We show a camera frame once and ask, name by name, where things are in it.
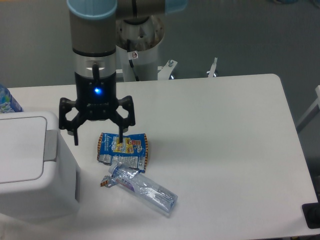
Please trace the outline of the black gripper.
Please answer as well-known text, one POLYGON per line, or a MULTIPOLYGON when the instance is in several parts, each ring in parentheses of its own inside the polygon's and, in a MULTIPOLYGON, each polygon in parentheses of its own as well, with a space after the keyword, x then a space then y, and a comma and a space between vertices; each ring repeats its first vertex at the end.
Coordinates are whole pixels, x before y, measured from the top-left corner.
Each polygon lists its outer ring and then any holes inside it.
POLYGON ((79 145, 78 128, 86 121, 110 119, 118 126, 119 142, 123 142, 123 133, 129 126, 136 124, 134 102, 131 95, 122 99, 116 97, 116 74, 100 77, 94 80, 77 73, 75 75, 77 100, 62 97, 59 100, 59 128, 67 130, 73 136, 74 145, 79 145), (118 107, 127 111, 127 117, 122 117, 118 107), (72 120, 67 120, 67 113, 75 108, 78 113, 72 120))

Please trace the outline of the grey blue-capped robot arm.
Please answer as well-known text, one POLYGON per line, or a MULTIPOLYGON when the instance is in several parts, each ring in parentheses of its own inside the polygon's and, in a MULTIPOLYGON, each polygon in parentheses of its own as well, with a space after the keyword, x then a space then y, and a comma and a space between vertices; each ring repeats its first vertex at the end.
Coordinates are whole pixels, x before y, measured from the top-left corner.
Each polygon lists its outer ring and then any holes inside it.
POLYGON ((134 126, 132 96, 117 99, 116 21, 138 20, 184 10, 186 0, 68 0, 72 50, 75 56, 76 100, 62 97, 59 128, 78 145, 78 128, 87 120, 111 120, 119 137, 134 126))

